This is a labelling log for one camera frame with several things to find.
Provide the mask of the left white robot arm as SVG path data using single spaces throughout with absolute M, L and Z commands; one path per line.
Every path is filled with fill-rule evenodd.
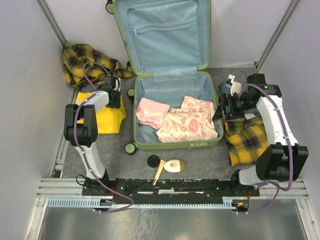
M 87 84 L 80 93 L 85 94 L 83 100 L 65 107 L 64 138 L 80 154 L 87 183 L 93 184 L 99 195 L 106 195 L 111 183 L 96 146 L 99 134 L 97 113 L 103 107 L 121 106 L 121 79 L 105 76 L 101 84 L 96 87 Z

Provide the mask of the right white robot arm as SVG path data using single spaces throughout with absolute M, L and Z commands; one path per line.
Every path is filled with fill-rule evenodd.
M 298 143 L 289 127 L 279 86 L 267 84 L 262 73 L 249 75 L 245 85 L 237 82 L 234 74 L 229 74 L 225 85 L 229 92 L 219 94 L 212 120 L 233 121 L 256 109 L 267 138 L 267 148 L 257 158 L 255 166 L 235 173 L 236 179 L 229 183 L 231 193 L 240 196 L 248 186 L 267 184 L 279 188 L 281 182 L 287 183 L 281 190 L 288 191 L 299 177 L 309 151 Z

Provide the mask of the blue-grey garment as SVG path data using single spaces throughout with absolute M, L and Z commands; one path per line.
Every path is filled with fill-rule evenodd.
M 230 88 L 226 86 L 226 81 L 224 81 L 219 87 L 218 87 L 218 93 L 219 94 L 230 94 Z

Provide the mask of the pink fluffy cloth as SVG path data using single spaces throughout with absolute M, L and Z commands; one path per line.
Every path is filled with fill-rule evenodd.
M 164 115 L 170 110 L 170 105 L 142 97 L 137 105 L 138 121 L 158 130 L 164 122 Z

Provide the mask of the yellow garment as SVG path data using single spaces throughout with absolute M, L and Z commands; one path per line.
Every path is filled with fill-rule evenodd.
M 109 107 L 107 91 L 80 92 L 75 103 L 80 107 L 76 127 L 88 127 L 99 135 L 118 134 L 127 116 L 122 98 L 120 108 Z

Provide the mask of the cream pink-print cloth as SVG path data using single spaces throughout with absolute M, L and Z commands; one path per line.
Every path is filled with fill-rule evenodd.
M 156 132 L 162 143 L 209 141 L 218 137 L 212 121 L 214 103 L 185 96 L 180 108 L 164 114 L 163 124 Z

